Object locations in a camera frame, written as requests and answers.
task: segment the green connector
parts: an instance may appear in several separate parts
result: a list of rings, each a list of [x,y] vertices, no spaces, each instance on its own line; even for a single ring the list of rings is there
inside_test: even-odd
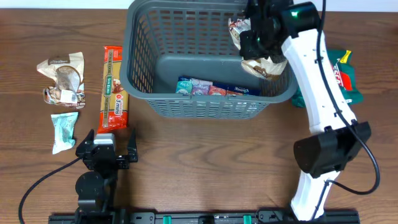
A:
[[[243,216],[243,224],[251,224],[251,215]]]
[[[172,224],[172,217],[164,216],[163,224]]]

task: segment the red and green bag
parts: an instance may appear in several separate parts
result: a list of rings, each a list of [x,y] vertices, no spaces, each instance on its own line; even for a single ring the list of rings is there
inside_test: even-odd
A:
[[[328,56],[335,73],[336,81],[340,86],[340,90],[346,102],[348,104],[362,102],[363,96],[355,85],[354,67],[349,64],[352,52],[349,50],[328,50]],[[297,107],[305,107],[304,98],[300,89],[293,95],[292,103]]]

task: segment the crumpled wrapper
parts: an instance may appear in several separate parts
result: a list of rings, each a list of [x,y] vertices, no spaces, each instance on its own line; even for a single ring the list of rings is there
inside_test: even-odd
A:
[[[228,27],[234,45],[240,50],[241,40],[239,35],[243,31],[251,29],[250,20],[237,19],[236,21],[232,22],[231,19],[228,19]],[[259,58],[257,60],[243,60],[242,58],[242,67],[245,71],[256,77],[273,81],[279,79],[280,74],[282,74],[286,67],[286,64],[286,59],[282,60],[279,63],[274,63],[270,57]]]
[[[55,81],[55,86],[43,90],[44,101],[80,109],[86,105],[83,53],[57,56],[37,65],[37,71]]]

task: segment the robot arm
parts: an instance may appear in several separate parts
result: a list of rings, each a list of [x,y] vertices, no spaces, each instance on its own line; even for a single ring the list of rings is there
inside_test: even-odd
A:
[[[245,60],[281,55],[289,61],[307,107],[312,137],[297,141],[294,154],[301,168],[300,180],[290,205],[299,221],[323,215],[323,205],[335,180],[347,162],[361,149],[345,123],[336,114],[326,90],[317,60],[320,18],[310,3],[293,5],[291,0],[249,1],[246,17],[252,28],[241,33],[240,54]],[[340,88],[320,39],[322,65],[328,86],[341,114],[363,141],[370,137],[368,123],[358,124]]]
[[[294,39],[289,36],[282,44],[283,55],[289,61],[302,91],[305,106],[307,107],[310,132],[312,134],[324,133],[327,127],[330,127],[332,130],[345,127],[342,120],[336,116],[330,97],[323,84],[315,51],[317,35],[318,31],[316,29],[306,30],[299,32],[298,37]],[[325,75],[338,107],[342,110],[343,116],[347,121],[355,121],[355,115],[346,104],[336,82],[335,74],[331,69],[326,52],[324,35],[322,35],[320,46]],[[297,191],[290,204],[297,219],[304,221],[311,220],[322,194],[325,181],[335,180],[339,173],[334,170],[322,174],[318,178],[313,178],[310,174],[301,171]],[[329,185],[323,194],[320,208],[318,208],[315,218],[323,215],[323,205],[325,204],[330,187]]]

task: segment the gray plastic basket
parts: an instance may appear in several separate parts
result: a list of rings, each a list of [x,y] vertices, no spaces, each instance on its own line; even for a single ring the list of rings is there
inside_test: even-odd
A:
[[[135,0],[128,10],[121,84],[167,117],[248,119],[297,89],[289,66],[278,81],[241,68],[228,18],[243,17],[245,1]],[[261,96],[175,93],[179,76],[261,89]]]

